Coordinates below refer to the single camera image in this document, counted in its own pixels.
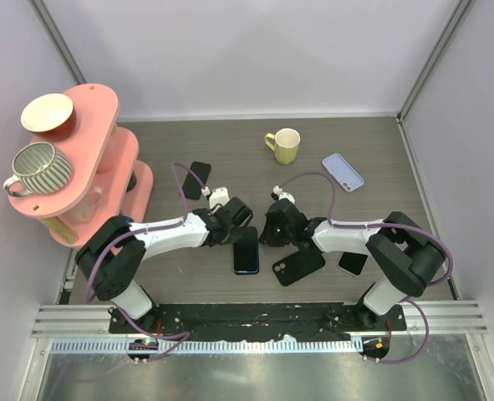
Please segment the blue-edged smartphone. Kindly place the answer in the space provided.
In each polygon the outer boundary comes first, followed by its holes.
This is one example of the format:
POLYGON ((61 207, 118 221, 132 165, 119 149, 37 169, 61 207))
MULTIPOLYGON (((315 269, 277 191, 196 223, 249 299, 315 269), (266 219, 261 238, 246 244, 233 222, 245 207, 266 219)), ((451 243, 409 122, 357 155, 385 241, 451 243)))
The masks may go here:
POLYGON ((233 244, 233 271, 237 275, 259 273, 258 235, 255 227, 243 227, 233 244))

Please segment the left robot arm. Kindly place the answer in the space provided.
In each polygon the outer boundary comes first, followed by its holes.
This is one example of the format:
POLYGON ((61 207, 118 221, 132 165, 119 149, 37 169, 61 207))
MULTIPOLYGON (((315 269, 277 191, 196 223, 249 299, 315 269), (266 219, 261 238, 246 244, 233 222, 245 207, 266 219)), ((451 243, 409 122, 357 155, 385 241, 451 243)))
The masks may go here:
POLYGON ((126 331, 156 332, 158 306, 135 282, 141 262, 184 248, 232 244, 251 219, 252 210, 237 197, 168 221, 139 224, 114 216, 78 250, 75 262, 90 295, 114 303, 112 317, 126 331))

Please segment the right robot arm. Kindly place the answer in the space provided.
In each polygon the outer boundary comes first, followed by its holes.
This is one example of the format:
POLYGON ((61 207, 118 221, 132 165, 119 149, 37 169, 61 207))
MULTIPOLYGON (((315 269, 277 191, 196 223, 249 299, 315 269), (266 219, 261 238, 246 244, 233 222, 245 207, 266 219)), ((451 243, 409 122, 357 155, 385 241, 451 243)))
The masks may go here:
POLYGON ((446 245, 398 211, 369 222, 309 219, 290 200, 281 199, 269 207, 259 242, 270 247, 292 244, 307 263, 317 263, 330 252, 373 258, 384 276, 356 304, 356 319, 368 330, 383 324, 395 305, 446 281, 454 267, 446 245))

